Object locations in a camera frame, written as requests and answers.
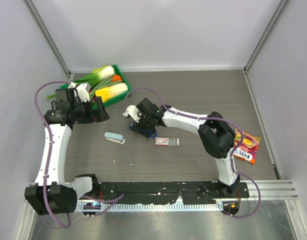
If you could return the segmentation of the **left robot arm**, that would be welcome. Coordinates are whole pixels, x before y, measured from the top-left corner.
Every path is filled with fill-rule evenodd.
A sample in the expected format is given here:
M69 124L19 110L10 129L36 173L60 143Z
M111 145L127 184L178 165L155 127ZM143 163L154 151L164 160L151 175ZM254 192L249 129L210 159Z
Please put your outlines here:
M95 174L78 175L72 182L66 182L64 176L73 126L110 118L100 97L96 101L97 109L93 109L90 89L88 83L57 89L51 109L43 115L45 145L40 170L34 185L26 187L24 192L25 199L40 216L72 213L81 197L93 200L99 196L100 184Z

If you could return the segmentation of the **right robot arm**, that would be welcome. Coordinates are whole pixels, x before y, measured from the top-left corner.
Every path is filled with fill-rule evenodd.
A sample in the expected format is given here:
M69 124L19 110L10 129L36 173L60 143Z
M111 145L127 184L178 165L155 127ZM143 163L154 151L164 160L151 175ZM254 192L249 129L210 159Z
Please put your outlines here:
M145 138L155 135L158 126L199 135L205 151L215 159L221 195L229 198L237 193L241 178L233 159L236 135L218 112L193 114L170 105L158 107L144 98L137 105L127 106L123 115L133 119L132 131Z

